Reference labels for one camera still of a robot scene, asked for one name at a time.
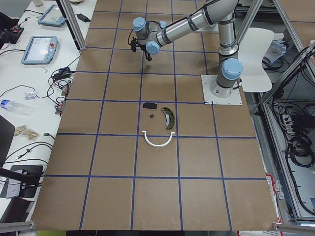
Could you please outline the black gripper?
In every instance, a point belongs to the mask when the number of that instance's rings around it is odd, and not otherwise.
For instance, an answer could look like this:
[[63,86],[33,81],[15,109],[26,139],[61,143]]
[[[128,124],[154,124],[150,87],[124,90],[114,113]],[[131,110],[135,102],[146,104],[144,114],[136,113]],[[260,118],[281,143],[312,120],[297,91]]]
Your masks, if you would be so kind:
[[142,51],[145,52],[146,60],[152,60],[151,54],[147,52],[146,45],[142,45],[138,42],[138,39],[135,37],[132,37],[132,40],[130,42],[131,50],[133,52],[136,52],[136,48],[140,48]]

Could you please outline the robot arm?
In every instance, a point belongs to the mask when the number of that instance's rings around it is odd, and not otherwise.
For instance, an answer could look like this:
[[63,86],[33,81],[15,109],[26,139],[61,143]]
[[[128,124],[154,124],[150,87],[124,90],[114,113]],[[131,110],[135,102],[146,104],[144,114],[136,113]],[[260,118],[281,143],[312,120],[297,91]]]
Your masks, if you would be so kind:
[[235,33],[234,9],[236,0],[208,0],[203,6],[170,25],[165,22],[145,20],[137,17],[133,20],[133,32],[136,36],[128,40],[132,51],[140,48],[148,61],[161,47],[198,31],[206,25],[219,25],[219,74],[210,86],[211,93],[219,98],[227,98],[234,90],[234,84],[240,78],[243,66],[238,60],[238,42]]

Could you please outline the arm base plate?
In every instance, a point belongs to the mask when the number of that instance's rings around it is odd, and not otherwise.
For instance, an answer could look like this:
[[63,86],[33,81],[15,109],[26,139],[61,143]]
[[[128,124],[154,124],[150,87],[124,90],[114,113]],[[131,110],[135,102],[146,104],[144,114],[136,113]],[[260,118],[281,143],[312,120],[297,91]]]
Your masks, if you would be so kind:
[[204,104],[242,105],[242,98],[236,82],[231,88],[222,88],[217,84],[217,75],[201,75],[201,81]]

